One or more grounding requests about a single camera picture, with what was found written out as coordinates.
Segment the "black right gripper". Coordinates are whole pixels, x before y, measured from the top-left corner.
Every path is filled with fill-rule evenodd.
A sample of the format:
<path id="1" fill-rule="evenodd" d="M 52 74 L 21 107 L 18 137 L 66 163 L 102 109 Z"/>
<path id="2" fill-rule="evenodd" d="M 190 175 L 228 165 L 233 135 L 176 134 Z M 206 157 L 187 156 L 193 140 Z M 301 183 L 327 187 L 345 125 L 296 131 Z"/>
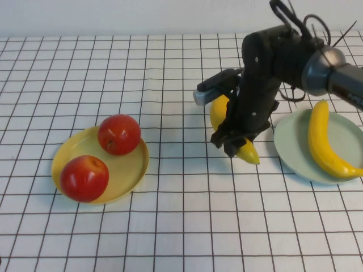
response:
<path id="1" fill-rule="evenodd" d="M 270 127 L 269 117 L 278 107 L 275 100 L 280 81 L 274 77 L 242 76 L 239 92 L 227 104 L 226 119 L 212 134 L 210 141 L 233 158 L 246 139 L 254 139 Z"/>

